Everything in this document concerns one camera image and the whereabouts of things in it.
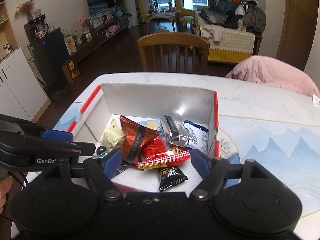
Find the person's left hand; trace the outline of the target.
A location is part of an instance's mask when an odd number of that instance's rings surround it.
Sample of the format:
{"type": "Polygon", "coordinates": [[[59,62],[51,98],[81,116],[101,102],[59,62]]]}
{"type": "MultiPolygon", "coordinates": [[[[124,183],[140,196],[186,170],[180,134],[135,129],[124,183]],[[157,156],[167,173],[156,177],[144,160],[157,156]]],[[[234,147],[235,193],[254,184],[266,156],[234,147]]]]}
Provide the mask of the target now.
{"type": "Polygon", "coordinates": [[[7,201],[6,194],[10,191],[12,184],[13,179],[8,174],[4,179],[0,180],[0,213],[4,210],[4,205],[7,201]]]}

